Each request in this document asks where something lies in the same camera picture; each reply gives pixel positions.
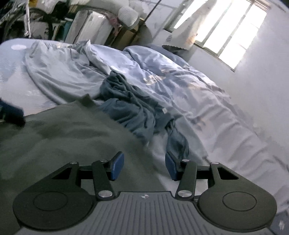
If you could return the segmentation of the window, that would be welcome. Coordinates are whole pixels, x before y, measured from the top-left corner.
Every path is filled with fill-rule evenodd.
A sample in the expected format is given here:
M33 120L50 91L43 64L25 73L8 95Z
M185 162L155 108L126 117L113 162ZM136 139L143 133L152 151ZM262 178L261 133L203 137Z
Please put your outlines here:
M183 1L166 30L171 34L204 2ZM262 1L217 1L198 29L194 44L234 70L257 35L268 9Z

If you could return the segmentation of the dark grey t-shirt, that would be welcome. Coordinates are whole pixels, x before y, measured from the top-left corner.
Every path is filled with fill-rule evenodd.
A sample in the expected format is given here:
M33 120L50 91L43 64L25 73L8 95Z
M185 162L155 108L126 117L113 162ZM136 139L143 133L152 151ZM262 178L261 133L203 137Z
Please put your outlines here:
M89 99L29 115L24 127L1 123L1 234L19 226L15 197L63 165L90 165L123 152L124 167L114 191L163 191L151 153L129 130Z

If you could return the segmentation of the black metal clothes rack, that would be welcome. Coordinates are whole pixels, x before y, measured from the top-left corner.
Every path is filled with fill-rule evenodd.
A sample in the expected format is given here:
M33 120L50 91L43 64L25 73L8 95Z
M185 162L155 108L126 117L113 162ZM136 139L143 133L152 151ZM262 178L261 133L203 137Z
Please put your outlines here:
M138 32L139 44L151 43L157 35L162 17L160 16L160 8L153 1L141 1L141 27Z

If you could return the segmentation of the white patterned curtain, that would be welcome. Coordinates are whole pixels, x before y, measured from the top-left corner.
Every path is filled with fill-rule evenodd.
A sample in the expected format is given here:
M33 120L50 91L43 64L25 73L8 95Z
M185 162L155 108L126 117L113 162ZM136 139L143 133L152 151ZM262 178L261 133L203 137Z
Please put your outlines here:
M205 1L180 26L166 38L163 46L190 50L195 42L198 29L217 1Z

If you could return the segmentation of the light grey-blue garment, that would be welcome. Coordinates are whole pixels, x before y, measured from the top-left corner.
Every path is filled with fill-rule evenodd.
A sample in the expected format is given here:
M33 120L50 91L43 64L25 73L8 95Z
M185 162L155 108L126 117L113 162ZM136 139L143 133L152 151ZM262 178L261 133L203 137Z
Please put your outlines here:
M68 46L35 41L24 62L38 89L56 104L74 102L85 95L95 99L111 72L92 52L90 41Z

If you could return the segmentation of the white quilted bedding roll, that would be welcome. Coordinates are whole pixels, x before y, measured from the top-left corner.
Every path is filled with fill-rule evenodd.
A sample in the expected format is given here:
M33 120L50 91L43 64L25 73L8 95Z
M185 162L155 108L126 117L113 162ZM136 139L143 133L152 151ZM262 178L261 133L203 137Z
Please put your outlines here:
M117 16L118 20L127 28L133 28L139 21L139 14L129 6L129 1L68 1L69 6L84 6L101 9Z

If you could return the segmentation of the white bicycle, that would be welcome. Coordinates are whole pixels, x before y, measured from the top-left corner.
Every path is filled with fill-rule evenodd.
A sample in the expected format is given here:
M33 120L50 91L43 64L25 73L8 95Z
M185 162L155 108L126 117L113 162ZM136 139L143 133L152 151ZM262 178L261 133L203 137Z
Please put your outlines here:
M16 39L52 40L52 17L33 1L1 1L1 43Z

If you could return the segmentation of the light blue duvet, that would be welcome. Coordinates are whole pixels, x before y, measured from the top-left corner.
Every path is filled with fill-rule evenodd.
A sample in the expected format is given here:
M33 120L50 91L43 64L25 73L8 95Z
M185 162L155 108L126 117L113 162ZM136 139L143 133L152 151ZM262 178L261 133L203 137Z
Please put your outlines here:
M279 209L288 207L288 161L206 75L154 45L120 51L91 44L88 52L99 66L122 73L174 116L192 160L220 162L270 192Z

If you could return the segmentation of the white plastic storage bag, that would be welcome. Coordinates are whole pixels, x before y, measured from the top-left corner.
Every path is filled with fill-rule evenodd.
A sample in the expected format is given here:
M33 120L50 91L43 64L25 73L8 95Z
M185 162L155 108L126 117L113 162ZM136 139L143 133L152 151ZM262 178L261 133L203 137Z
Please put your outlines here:
M78 11L65 38L65 43L75 44L90 40L104 45L113 27L107 17L92 10Z

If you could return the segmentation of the blue t-shirt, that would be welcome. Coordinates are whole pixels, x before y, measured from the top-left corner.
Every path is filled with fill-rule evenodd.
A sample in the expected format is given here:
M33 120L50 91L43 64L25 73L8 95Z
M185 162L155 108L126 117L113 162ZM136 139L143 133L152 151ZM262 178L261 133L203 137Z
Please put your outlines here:
M100 110L143 144L148 144L153 135L165 130L168 134L166 152L180 160L189 157L188 141L176 128L173 115L140 88L129 84L123 74L110 72L100 86L100 97L104 101Z

